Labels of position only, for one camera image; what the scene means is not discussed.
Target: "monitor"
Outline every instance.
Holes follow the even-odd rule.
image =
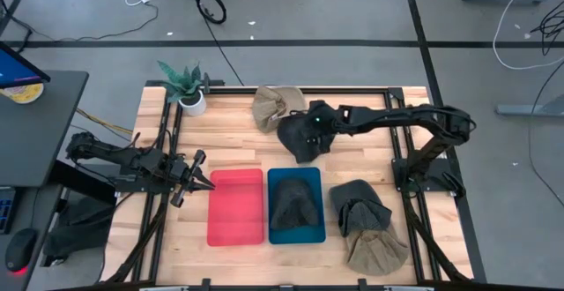
[[[47,74],[0,42],[0,89],[49,81]]]

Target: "black cloth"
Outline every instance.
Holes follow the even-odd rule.
[[[48,233],[43,253],[66,257],[74,251],[102,247],[108,240],[114,206],[82,198],[61,212],[58,226]]]
[[[272,229],[319,225],[313,193],[305,180],[300,178],[280,180],[273,200]]]
[[[382,204],[376,192],[363,180],[354,180],[329,190],[343,237],[355,230],[386,230],[391,210]]]
[[[282,118],[278,124],[278,139],[296,158],[297,163],[311,162],[319,154],[328,153],[335,134],[328,134],[327,128],[320,123],[328,120],[316,120],[317,115],[294,112]]]

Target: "white pot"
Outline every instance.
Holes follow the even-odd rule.
[[[205,104],[205,98],[202,91],[200,92],[200,100],[194,105],[185,105],[182,103],[182,100],[179,100],[178,103],[184,108],[184,112],[188,114],[188,116],[200,116],[205,112],[205,108],[207,105]]]

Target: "wooden table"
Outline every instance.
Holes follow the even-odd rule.
[[[404,87],[404,96],[408,105],[428,103],[425,87]],[[164,97],[161,87],[144,89],[134,132],[141,132],[140,146],[150,145],[157,137]],[[366,180],[393,211],[392,223],[398,237],[409,245],[401,197],[393,185],[389,129],[374,129],[354,137],[339,135],[330,153],[309,164],[298,165],[280,144],[276,132],[263,134],[256,128],[251,114],[252,94],[211,94],[205,98],[208,109],[204,115],[183,117],[177,152],[191,158],[196,149],[205,150],[207,160],[203,171],[207,176],[215,169],[260,168],[266,180],[270,168],[318,167],[322,174],[327,239],[319,244],[270,244],[268,206],[264,204],[265,240],[262,244],[210,247],[206,242],[209,193],[195,192],[185,198],[182,208],[168,207],[158,285],[200,285],[203,278],[211,278],[212,285],[231,286],[355,285],[360,278],[367,279],[371,285],[416,283],[411,253],[401,269],[387,276],[365,276],[350,270],[345,265],[345,239],[339,234],[337,217],[328,197],[332,186],[353,179]],[[326,100],[334,108],[339,104],[385,108],[383,97],[373,94],[306,95],[307,101],[317,99]],[[175,106],[171,107],[169,129],[172,129],[174,112]],[[431,137],[420,127],[412,127],[412,135],[416,148]],[[405,157],[403,133],[400,136]],[[115,213],[106,247],[103,280],[115,272],[137,242],[145,195],[134,194]],[[472,276],[454,199],[446,192],[427,192],[425,196],[435,240],[461,273]],[[142,278],[147,276],[151,248],[152,242],[145,251]],[[431,279],[427,250],[420,239],[419,248],[425,275]]]

